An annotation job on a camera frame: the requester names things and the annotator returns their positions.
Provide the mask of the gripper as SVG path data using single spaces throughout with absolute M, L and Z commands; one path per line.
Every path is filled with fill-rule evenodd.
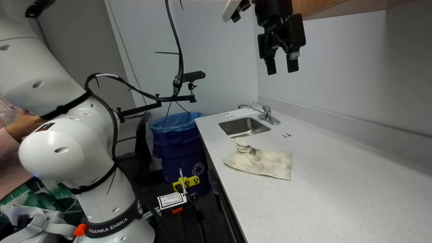
M 258 54 L 267 74 L 277 73 L 275 57 L 279 47 L 286 54 L 288 73 L 298 71 L 300 48 L 306 45 L 306 37 L 302 15 L 293 14 L 293 0 L 255 0 L 254 10 L 258 26 L 264 29 L 258 35 Z

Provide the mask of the beige stained towel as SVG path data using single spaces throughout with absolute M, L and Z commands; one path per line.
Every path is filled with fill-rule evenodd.
M 235 138 L 235 150 L 222 161 L 233 169 L 253 175 L 291 181 L 293 154 L 289 151 L 259 149 L 245 137 Z

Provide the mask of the steel tap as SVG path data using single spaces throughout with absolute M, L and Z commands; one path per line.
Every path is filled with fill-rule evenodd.
M 281 122 L 279 120 L 277 120 L 276 118 L 274 118 L 272 116 L 272 110 L 271 110 L 270 106 L 264 105 L 264 104 L 261 104 L 258 102 L 253 102 L 253 104 L 261 106 L 261 110 L 255 108 L 253 106 L 247 105 L 247 104 L 238 104 L 238 109 L 242 109 L 245 107 L 253 109 L 254 111 L 257 111 L 260 113 L 258 115 L 258 118 L 265 121 L 266 123 L 269 123 L 273 126 L 277 126 L 277 125 L 281 124 Z

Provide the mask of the steel sink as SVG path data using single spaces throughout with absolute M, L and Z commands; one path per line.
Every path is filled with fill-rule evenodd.
M 271 129 L 251 117 L 242 117 L 235 120 L 225 121 L 218 124 L 225 134 L 230 138 L 247 137 L 260 134 Z

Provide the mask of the blue recycling bin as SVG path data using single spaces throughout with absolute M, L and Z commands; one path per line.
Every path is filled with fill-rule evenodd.
M 153 134 L 153 155 L 161 160 L 165 180 L 172 185 L 184 177 L 198 177 L 199 184 L 187 189 L 191 198 L 206 196 L 211 185 L 205 147 L 195 120 L 204 117 L 201 112 L 183 112 L 168 115 L 149 125 Z

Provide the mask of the yellow power socket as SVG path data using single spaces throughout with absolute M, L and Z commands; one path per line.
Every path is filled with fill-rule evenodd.
M 174 191 L 184 193 L 188 191 L 188 188 L 196 186 L 200 183 L 198 176 L 192 177 L 180 177 L 177 182 L 172 183 Z

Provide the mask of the white paper tag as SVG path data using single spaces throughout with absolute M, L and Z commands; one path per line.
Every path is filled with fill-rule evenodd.
M 168 195 L 157 197 L 157 202 L 159 204 L 160 210 L 166 210 L 187 203 L 188 199 L 185 194 L 174 192 Z

